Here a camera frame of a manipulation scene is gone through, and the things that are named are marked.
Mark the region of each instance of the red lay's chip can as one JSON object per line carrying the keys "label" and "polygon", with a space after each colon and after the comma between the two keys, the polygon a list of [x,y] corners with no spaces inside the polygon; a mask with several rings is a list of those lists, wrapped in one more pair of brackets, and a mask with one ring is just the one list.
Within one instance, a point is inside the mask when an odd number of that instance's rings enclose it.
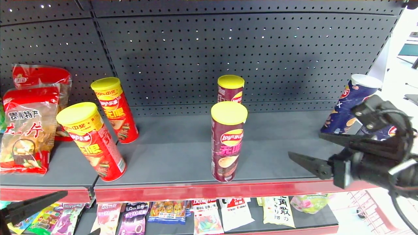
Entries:
{"label": "red lay's chip can", "polygon": [[235,177],[248,110],[242,104],[223,101],[212,107],[211,115],[212,175],[219,182],[228,182]]}
{"label": "red lay's chip can", "polygon": [[135,141],[139,132],[119,78],[102,78],[94,81],[91,87],[115,130],[119,142],[131,143]]}
{"label": "red lay's chip can", "polygon": [[71,105],[63,109],[56,119],[103,181],[114,181],[125,173],[125,161],[94,103]]}
{"label": "red lay's chip can", "polygon": [[218,102],[232,101],[241,103],[244,79],[236,75],[224,75],[218,78]]}

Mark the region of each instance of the yellow plastic lid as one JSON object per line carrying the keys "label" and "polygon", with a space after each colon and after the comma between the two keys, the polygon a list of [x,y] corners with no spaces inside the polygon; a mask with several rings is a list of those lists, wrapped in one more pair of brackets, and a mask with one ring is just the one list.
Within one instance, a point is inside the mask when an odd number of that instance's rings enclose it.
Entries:
{"label": "yellow plastic lid", "polygon": [[117,77],[105,77],[92,82],[90,85],[94,91],[107,91],[116,86],[120,86],[120,80]]}
{"label": "yellow plastic lid", "polygon": [[212,106],[210,113],[212,118],[223,125],[238,125],[244,123],[248,116],[248,110],[240,103],[223,101]]}
{"label": "yellow plastic lid", "polygon": [[218,78],[218,85],[226,89],[237,89],[244,86],[244,79],[237,75],[224,75]]}
{"label": "yellow plastic lid", "polygon": [[72,125],[82,122],[97,112],[97,105],[92,102],[82,102],[61,110],[56,120],[61,125]]}

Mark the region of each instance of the store shelf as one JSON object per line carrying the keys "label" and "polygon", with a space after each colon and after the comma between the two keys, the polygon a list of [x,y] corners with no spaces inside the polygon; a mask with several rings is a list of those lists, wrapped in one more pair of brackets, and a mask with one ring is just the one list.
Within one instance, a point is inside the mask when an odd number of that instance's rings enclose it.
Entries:
{"label": "store shelf", "polygon": [[57,142],[48,172],[37,174],[2,174],[0,200],[21,201],[57,190],[68,190],[61,202],[89,202],[88,189],[97,174],[74,142]]}
{"label": "store shelf", "polygon": [[[314,215],[305,214],[292,208],[293,219],[296,226],[296,229],[293,229],[284,225],[263,224],[263,208],[257,205],[255,198],[252,198],[248,205],[251,211],[251,216],[255,219],[255,221],[248,225],[228,231],[226,234],[322,235],[333,234],[338,231],[338,221],[328,206]],[[75,235],[83,235],[90,232],[96,217],[95,210],[96,207],[86,211],[82,215]],[[186,218],[186,225],[164,225],[147,222],[145,235],[192,235],[193,227],[193,216]]]}
{"label": "store shelf", "polygon": [[[326,159],[340,146],[318,138],[329,111],[250,113],[235,179],[211,174],[211,117],[207,115],[137,118],[140,138],[118,144],[126,173],[95,184],[98,202],[261,197],[339,192],[292,162],[288,151]],[[347,190],[374,187],[359,181]]]}

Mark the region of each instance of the green snack bag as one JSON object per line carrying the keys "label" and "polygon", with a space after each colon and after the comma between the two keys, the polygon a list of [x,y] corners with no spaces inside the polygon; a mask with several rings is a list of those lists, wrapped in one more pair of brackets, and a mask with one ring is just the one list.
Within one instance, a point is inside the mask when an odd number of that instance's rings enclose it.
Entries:
{"label": "green snack bag", "polygon": [[50,235],[57,224],[62,211],[63,209],[60,207],[59,203],[53,203],[36,216],[27,231],[37,235]]}
{"label": "green snack bag", "polygon": [[0,97],[0,134],[6,131],[6,114],[4,113],[3,100]]}
{"label": "green snack bag", "polygon": [[328,204],[332,195],[327,193],[294,196],[290,204],[298,211],[315,214]]}

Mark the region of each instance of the blue chip can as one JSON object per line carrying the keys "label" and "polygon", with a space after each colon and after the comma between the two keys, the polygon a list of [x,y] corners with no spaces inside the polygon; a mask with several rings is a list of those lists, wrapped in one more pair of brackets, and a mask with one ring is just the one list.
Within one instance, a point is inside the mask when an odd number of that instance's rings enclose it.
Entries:
{"label": "blue chip can", "polygon": [[345,90],[340,99],[321,128],[321,132],[335,134],[347,133],[357,120],[351,114],[350,109],[373,95],[381,86],[382,82],[377,78],[363,74],[353,74],[348,85],[345,86]]}
{"label": "blue chip can", "polygon": [[396,133],[396,127],[393,126],[393,125],[388,125],[385,128],[382,128],[382,129],[380,129],[376,132],[372,132],[372,133],[369,132],[369,130],[365,126],[362,126],[362,128],[360,130],[365,135],[367,135],[367,134],[374,135],[375,139],[380,140],[380,141],[387,140],[388,138],[394,136],[395,133]]}

